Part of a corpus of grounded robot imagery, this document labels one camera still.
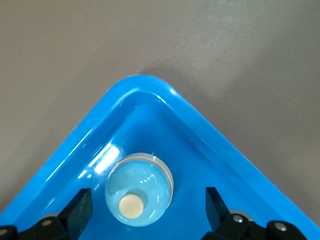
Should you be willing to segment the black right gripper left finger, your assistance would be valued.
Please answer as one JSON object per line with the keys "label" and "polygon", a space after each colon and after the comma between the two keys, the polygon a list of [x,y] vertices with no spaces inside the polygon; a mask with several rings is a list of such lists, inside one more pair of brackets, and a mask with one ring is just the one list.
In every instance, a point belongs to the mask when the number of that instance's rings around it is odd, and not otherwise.
{"label": "black right gripper left finger", "polygon": [[92,191],[82,188],[57,216],[48,216],[19,232],[14,225],[2,225],[2,240],[77,240],[93,214]]}

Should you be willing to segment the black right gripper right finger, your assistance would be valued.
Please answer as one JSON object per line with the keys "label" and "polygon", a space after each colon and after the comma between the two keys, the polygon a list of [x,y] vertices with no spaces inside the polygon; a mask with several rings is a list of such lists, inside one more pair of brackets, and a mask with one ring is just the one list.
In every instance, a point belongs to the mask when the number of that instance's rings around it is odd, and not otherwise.
{"label": "black right gripper right finger", "polygon": [[241,213],[231,213],[215,187],[205,189],[205,210],[211,231],[206,240],[305,240],[293,224],[273,220],[266,227]]}

